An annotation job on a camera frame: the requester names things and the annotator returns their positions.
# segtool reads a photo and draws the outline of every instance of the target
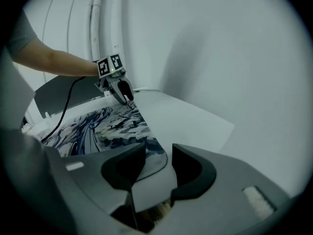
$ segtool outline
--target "person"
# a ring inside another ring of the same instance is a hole
[[[22,10],[6,47],[14,62],[29,68],[65,76],[98,76],[97,64],[41,42]]]

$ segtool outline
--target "desk mat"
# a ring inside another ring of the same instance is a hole
[[[34,136],[41,140],[51,129]],[[146,144],[146,164],[137,178],[144,179],[163,169],[167,155],[134,102],[116,104],[73,118],[44,144],[59,150],[61,157],[105,152],[132,143]]]

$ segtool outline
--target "patterned mouse pad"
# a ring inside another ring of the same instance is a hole
[[[35,135],[39,140],[51,130]],[[65,122],[44,144],[59,150],[61,157],[105,152],[132,143],[146,144],[146,164],[138,180],[166,166],[167,155],[154,137],[134,102],[113,105]]]

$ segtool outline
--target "gray shirt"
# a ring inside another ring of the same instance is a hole
[[[37,37],[31,27],[25,12],[22,10],[20,17],[15,23],[11,38],[6,43],[6,47],[14,58],[31,40]]]

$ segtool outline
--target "white table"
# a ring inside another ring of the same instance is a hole
[[[168,156],[164,169],[133,186],[136,212],[148,209],[168,199],[171,190],[177,187],[176,174],[172,167],[172,144],[180,143],[219,152],[230,136],[234,125],[207,111],[168,96],[158,91],[135,93],[134,101]],[[68,109],[63,122],[76,116],[116,104],[112,96],[99,98]],[[61,113],[45,119],[30,130],[38,133],[54,127]]]

